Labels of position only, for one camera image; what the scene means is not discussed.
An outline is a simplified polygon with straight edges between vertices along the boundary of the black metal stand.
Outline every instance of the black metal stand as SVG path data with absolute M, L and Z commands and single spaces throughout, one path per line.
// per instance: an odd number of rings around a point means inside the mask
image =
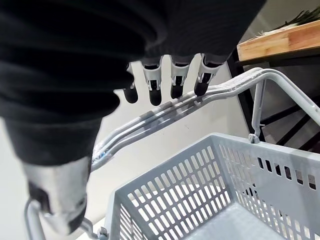
M 302 55 L 300 52 L 296 58 L 291 54 L 289 55 L 290 58 L 283 59 L 283 56 L 280 57 L 280 59 L 276 59 L 275 57 L 266 57 L 261 59 L 253 59 L 248 60 L 245 62 L 239 62 L 239 56 L 237 49 L 235 49 L 228 59 L 227 63 L 229 66 L 229 70 L 231 73 L 231 76 L 234 78 L 244 72 L 244 65 L 250 65 L 250 64 L 257 64 L 262 62 L 269 62 L 271 67 L 280 67 L 280 66 L 292 66 L 292 65 L 311 65 L 311 64 L 320 64 L 320 55 L 313 55 L 313 56 L 305 56 Z M 248 126 L 249 132 L 254 133 L 254 129 L 251 126 L 251 120 L 253 116 L 253 108 L 254 108 L 254 101 L 252 94 L 250 90 L 246 90 L 238 95 L 239 102 L 243 111 L 243 115 L 246 121 L 246 124 Z M 320 95 L 313 97 L 312 100 L 316 103 L 320 103 Z M 288 109 L 285 109 L 281 112 L 278 112 L 272 116 L 269 116 L 265 119 L 261 120 L 261 126 L 269 125 L 275 121 L 278 121 L 284 117 L 287 117 L 290 114 L 293 114 L 297 111 L 299 111 L 301 108 L 298 105 L 294 105 L 292 107 L 289 107 Z M 308 121 L 310 120 L 310 117 L 308 115 L 305 115 L 302 119 L 300 119 L 292 129 L 290 129 L 276 144 L 284 146 Z M 263 133 L 262 127 L 260 127 L 261 133 L 259 136 L 260 141 L 265 142 L 265 136 Z M 299 149 L 308 151 L 310 150 L 318 141 L 320 141 L 320 132 L 315 134 L 310 140 L 308 140 L 303 146 L 301 146 Z

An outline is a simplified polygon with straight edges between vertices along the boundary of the basket handle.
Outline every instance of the basket handle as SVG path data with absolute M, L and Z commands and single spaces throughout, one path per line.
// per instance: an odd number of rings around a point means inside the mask
M 169 101 L 137 117 L 116 129 L 109 137 L 95 146 L 91 171 L 106 164 L 114 154 L 166 126 L 184 118 L 204 105 L 221 99 L 234 97 L 256 85 L 252 127 L 255 136 L 260 134 L 260 119 L 266 81 L 277 83 L 309 116 L 320 125 L 320 108 L 301 91 L 286 75 L 274 69 L 252 68 L 224 83 L 210 86 L 204 96 L 196 96 L 193 91 L 179 99 Z
M 251 121 L 254 134 L 257 137 L 260 135 L 260 121 L 267 80 L 278 84 L 320 126 L 320 108 L 300 88 L 282 72 L 274 69 L 264 69 L 262 72 L 264 72 L 265 80 L 256 85 Z

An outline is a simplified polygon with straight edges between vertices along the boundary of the gray plastic basket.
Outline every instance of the gray plastic basket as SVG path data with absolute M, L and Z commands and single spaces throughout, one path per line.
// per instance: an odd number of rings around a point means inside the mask
M 320 239 L 319 159 L 212 134 L 115 192 L 110 240 Z

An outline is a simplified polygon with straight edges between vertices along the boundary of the wooden cutting board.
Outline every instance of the wooden cutting board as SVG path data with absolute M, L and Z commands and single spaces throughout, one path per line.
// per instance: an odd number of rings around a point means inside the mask
M 237 45 L 240 61 L 320 47 L 320 20 Z

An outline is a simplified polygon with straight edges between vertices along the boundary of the robotic hand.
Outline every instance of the robotic hand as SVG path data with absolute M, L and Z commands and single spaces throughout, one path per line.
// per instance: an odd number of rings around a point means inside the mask
M 84 219 L 101 120 L 138 100 L 128 63 L 141 60 L 153 105 L 161 56 L 171 55 L 171 96 L 183 93 L 203 53 L 203 95 L 265 0 L 2 0 L 0 115 L 21 159 L 30 197 L 59 234 Z

